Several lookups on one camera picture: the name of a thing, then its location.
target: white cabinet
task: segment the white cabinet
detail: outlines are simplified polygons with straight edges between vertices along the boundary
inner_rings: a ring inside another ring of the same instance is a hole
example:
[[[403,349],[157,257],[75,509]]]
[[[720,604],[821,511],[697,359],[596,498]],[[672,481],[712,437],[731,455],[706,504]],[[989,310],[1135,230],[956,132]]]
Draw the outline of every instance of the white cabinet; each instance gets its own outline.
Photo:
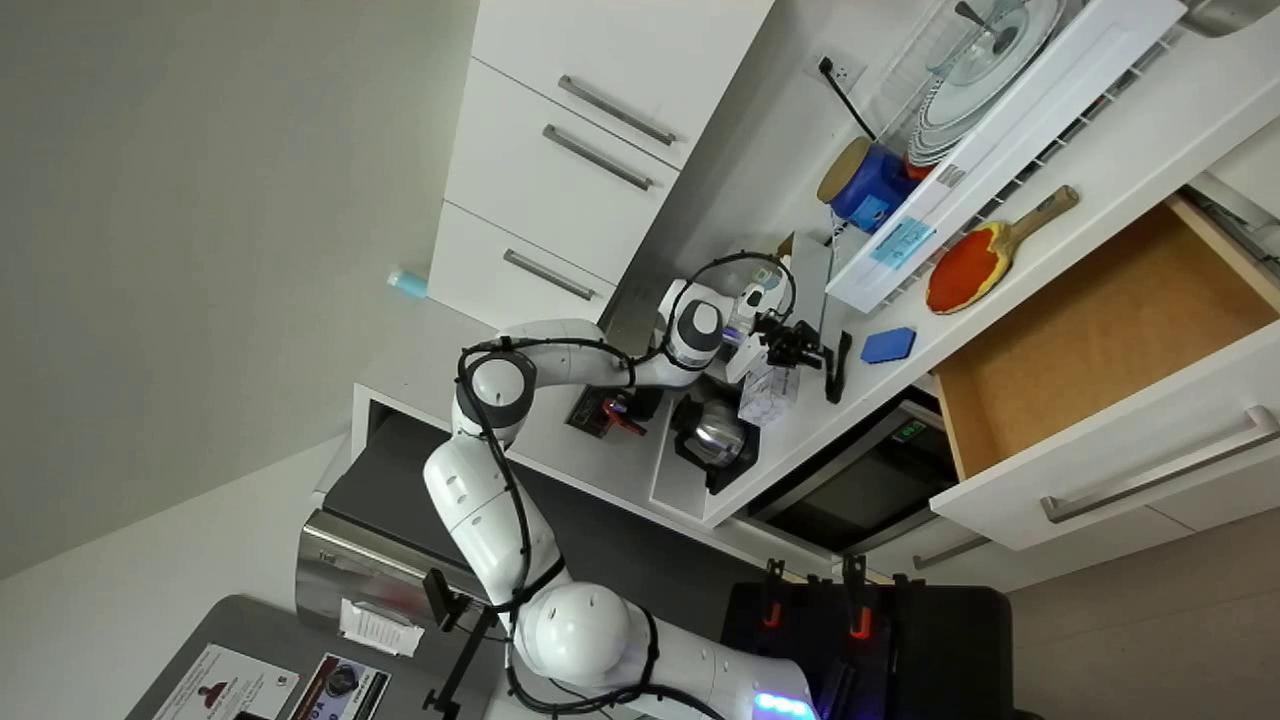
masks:
[[[598,294],[570,317],[598,321],[769,8],[771,0],[479,0],[443,200],[556,267],[587,273]],[[493,257],[465,251],[439,224],[432,264],[493,267]],[[465,310],[479,321],[549,317],[506,292],[506,279],[482,304],[465,279],[482,282],[448,274],[435,294],[465,294]]]
[[[941,369],[969,481],[932,511],[1039,546],[1280,442],[1280,292],[1169,204]]]
[[[474,61],[684,162],[771,0],[479,0]]]
[[[932,509],[1008,546],[1212,485],[1219,461],[1280,437],[1280,322],[1058,430]]]
[[[615,282],[675,172],[473,65],[443,196]]]
[[[1180,536],[1189,536],[1189,527],[1177,520],[1135,509],[1077,536],[1011,553],[960,522],[932,520],[885,546],[872,546],[867,571],[1015,590]]]
[[[1158,514],[1206,533],[1280,509],[1280,438],[1219,461],[1212,481],[1154,504]]]
[[[533,321],[587,321],[596,322],[607,304],[607,282],[443,204],[432,294],[493,328]]]

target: black appliance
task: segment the black appliance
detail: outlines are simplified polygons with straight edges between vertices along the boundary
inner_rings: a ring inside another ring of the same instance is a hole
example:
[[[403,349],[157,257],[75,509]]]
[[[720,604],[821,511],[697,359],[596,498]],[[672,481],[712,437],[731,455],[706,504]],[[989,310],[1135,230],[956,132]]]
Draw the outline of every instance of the black appliance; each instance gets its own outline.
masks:
[[[899,393],[837,442],[803,461],[749,511],[821,546],[867,546],[932,520],[928,498],[956,485],[941,404]]]
[[[715,497],[754,462],[760,426],[735,415],[739,397],[715,383],[693,383],[672,411],[675,455],[705,469]]]

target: oven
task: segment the oven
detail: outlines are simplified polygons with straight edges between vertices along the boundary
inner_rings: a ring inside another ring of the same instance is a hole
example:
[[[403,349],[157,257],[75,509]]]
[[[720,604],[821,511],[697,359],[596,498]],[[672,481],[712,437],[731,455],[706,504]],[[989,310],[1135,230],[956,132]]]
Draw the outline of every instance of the oven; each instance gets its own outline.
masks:
[[[909,388],[800,462],[749,511],[827,553],[867,546],[932,520],[928,498],[956,485],[941,404]]]

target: black cable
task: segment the black cable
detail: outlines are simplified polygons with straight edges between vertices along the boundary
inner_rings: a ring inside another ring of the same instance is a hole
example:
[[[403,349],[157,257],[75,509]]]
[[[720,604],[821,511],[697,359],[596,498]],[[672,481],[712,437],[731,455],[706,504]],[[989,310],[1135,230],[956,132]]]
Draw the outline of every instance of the black cable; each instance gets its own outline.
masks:
[[[827,251],[827,274],[823,274],[823,282],[831,282],[831,274],[837,274],[837,235],[840,235],[840,230],[847,230],[847,224],[837,224],[831,235],[823,235],[823,251]]]
[[[662,335],[660,335],[660,349],[655,351],[662,351],[675,369],[684,369],[684,373],[705,373],[705,369],[712,369],[712,359],[706,363],[684,363],[680,355],[672,355],[672,328],[675,328],[675,310],[680,310],[680,304],[684,304],[684,292],[697,282],[697,279],[705,279],[706,273],[715,273],[715,267],[725,267],[725,264],[739,264],[739,260],[765,260],[765,264],[771,264],[771,267],[780,267],[785,274],[787,274],[787,308],[780,310],[785,321],[795,310],[795,294],[800,294],[800,282],[795,282],[795,273],[785,264],[785,260],[774,260],[774,257],[769,257],[769,251],[731,251],[731,257],[715,257],[715,260],[706,260],[705,267],[697,267],[684,282],[680,282],[680,292],[675,292],[675,298],[672,298],[672,321],[662,322]]]
[[[840,89],[831,54],[823,54],[823,61],[817,65],[817,70],[823,70],[823,79],[831,83],[831,91],[840,96],[840,105],[847,108],[847,114],[856,120],[856,126],[861,126],[863,136],[880,139],[880,136],[872,132],[872,123],[863,120],[863,113],[856,113],[856,105],[852,105],[847,91]]]
[[[562,696],[574,696],[574,699],[587,699],[585,693],[574,693],[574,686],[562,686],[562,682],[556,682],[556,679],[549,679],[556,693],[562,693]]]
[[[479,604],[482,609],[482,604]],[[474,623],[465,623],[465,620],[456,620],[450,623],[456,630],[474,630]],[[511,644],[511,635],[493,635],[493,630],[482,630],[482,644]]]
[[[725,267],[725,264],[735,264],[735,260],[769,260],[769,264],[785,267],[774,257],[735,251],[735,257],[725,257],[725,260],[705,264],[688,282],[697,282],[705,273]],[[787,274],[787,292],[791,292],[785,317],[791,317],[791,308],[795,308],[795,274],[791,274],[791,267],[785,267],[785,274]],[[629,383],[637,383],[637,359],[630,359],[630,355],[625,355],[618,349],[613,349],[613,342],[603,342],[603,340],[585,340],[585,335],[493,340],[493,342],[473,342],[473,349],[459,351],[459,359],[456,359],[456,383],[459,383],[466,408],[474,411],[479,437],[482,437],[494,469],[502,472],[502,485],[506,485],[511,509],[515,509],[515,522],[520,522],[520,580],[515,580],[511,600],[506,600],[506,611],[511,611],[506,635],[520,630],[520,609],[525,609],[525,600],[529,600],[529,594],[525,594],[529,571],[533,571],[529,509],[525,509],[525,497],[520,497],[520,488],[515,488],[506,453],[501,448],[501,438],[494,438],[494,430],[493,430],[493,421],[487,421],[474,388],[466,383],[466,359],[479,355],[479,351],[482,351],[482,355],[501,355],[501,351],[520,351],[520,349],[549,349],[549,342],[598,349],[598,351],[615,355],[615,359],[629,369]],[[655,663],[660,650],[655,650],[655,620],[652,620],[652,611],[642,611],[642,616],[646,616],[652,646],[646,646],[646,663],[642,663],[642,679],[641,679],[641,682],[629,682],[629,686],[615,686],[615,693],[603,693],[603,696],[578,696],[574,703],[549,703],[549,699],[537,699],[537,696],[525,693],[520,673],[515,673],[511,654],[506,654],[511,696],[515,696],[525,706],[544,712],[544,715],[585,715],[585,712],[603,712],[603,706],[613,706],[613,703],[630,703],[630,699],[641,699],[641,696],[660,696],[660,699],[688,703],[688,706],[697,706],[697,712],[705,712],[705,715],[712,715],[712,720],[725,720],[715,706],[706,706],[706,703],[697,699],[693,693],[680,693],[680,686],[668,686],[668,682],[652,682],[652,663]]]

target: white drawer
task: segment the white drawer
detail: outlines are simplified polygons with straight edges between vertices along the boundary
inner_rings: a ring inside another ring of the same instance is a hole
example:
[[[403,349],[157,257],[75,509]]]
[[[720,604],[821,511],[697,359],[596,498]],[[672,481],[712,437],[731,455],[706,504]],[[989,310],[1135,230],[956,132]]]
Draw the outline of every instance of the white drawer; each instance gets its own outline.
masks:
[[[613,282],[506,235],[450,204],[439,209],[432,294],[493,328],[598,321]]]
[[[1073,536],[1141,504],[1219,481],[1277,438],[1280,322],[962,481],[932,511],[1008,546]]]
[[[1086,533],[1011,553],[984,536],[973,536],[969,527],[956,527],[946,520],[932,520],[876,553],[867,553],[867,566],[876,577],[913,577],[928,585],[981,585],[981,587],[1030,587],[1116,555],[1133,555],[1169,539],[1189,536],[1177,520],[1135,509],[1129,514],[1112,514]]]
[[[1280,438],[1219,461],[1212,472],[1206,485],[1154,504],[1154,511],[1206,533],[1280,509]]]
[[[473,61],[443,196],[615,282],[675,172]]]
[[[771,0],[482,0],[473,50],[684,162]]]

